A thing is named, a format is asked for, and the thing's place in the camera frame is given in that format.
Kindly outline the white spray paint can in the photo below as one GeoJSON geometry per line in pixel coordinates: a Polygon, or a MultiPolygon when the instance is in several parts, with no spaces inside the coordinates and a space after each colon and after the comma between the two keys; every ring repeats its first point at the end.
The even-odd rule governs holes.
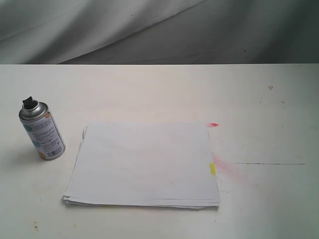
{"type": "Polygon", "coordinates": [[[19,120],[40,158],[50,161],[63,155],[66,146],[46,103],[33,97],[23,100],[19,120]]]}

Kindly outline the white paper stack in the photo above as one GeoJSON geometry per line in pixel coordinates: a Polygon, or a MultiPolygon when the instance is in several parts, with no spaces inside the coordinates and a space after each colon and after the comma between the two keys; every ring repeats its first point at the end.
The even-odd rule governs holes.
{"type": "Polygon", "coordinates": [[[221,202],[203,123],[88,124],[67,203],[205,208],[221,202]]]}

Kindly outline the white backdrop cloth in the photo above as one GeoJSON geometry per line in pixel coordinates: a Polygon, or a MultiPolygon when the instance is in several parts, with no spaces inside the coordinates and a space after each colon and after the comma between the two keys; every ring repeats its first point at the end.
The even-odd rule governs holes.
{"type": "Polygon", "coordinates": [[[3,0],[2,64],[317,63],[316,0],[3,0]]]}

